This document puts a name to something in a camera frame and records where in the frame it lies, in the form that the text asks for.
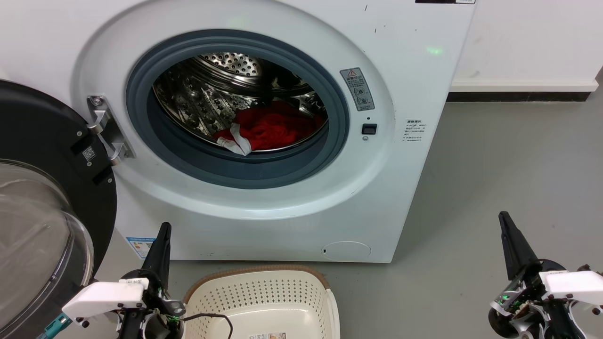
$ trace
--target stainless steel drum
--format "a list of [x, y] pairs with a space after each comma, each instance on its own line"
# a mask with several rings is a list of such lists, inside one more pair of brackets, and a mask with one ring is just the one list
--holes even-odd
[[216, 144], [212, 137], [230, 128], [236, 112], [284, 100], [308, 116], [319, 115], [325, 123], [313, 134], [287, 147], [309, 140], [327, 124], [326, 109], [318, 94], [287, 69], [245, 54], [203, 54], [165, 71], [153, 91], [166, 114], [199, 139]]

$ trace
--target red cloth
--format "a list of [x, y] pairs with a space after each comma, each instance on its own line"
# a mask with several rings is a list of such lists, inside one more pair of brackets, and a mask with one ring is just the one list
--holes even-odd
[[[319, 129], [324, 120], [300, 113], [285, 101], [272, 101], [268, 107], [239, 111], [234, 123], [240, 124], [240, 134], [251, 144], [252, 150], [269, 150], [289, 146]], [[229, 129], [214, 133], [213, 137], [235, 140]]]

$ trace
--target washing machine door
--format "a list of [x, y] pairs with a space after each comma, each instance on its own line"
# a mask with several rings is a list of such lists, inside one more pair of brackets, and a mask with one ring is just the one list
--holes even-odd
[[111, 163], [85, 120], [0, 80], [0, 338], [36, 338], [88, 284], [116, 208]]

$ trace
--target black cable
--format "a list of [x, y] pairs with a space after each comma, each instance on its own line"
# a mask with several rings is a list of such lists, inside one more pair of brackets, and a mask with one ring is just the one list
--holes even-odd
[[201, 318], [201, 317], [212, 317], [212, 318], [224, 318], [226, 319], [226, 322], [228, 322], [228, 326], [230, 326], [230, 333], [228, 333], [228, 339], [230, 339], [230, 337], [232, 336], [232, 323], [230, 322], [230, 319], [228, 319], [227, 316], [225, 316], [224, 314], [215, 314], [215, 313], [198, 313], [195, 315], [191, 315], [190, 317], [186, 317], [186, 318], [182, 318], [180, 319], [181, 322], [187, 322], [189, 320], [193, 320], [193, 319], [197, 319], [197, 318]]

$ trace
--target white plastic basket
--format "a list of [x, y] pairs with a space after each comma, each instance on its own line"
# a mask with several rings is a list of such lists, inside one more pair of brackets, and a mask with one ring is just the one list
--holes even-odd
[[[185, 295], [186, 315], [226, 315], [232, 339], [339, 339], [335, 296], [322, 274], [301, 265], [274, 265], [212, 274]], [[186, 339], [227, 339], [223, 318], [186, 322]]]

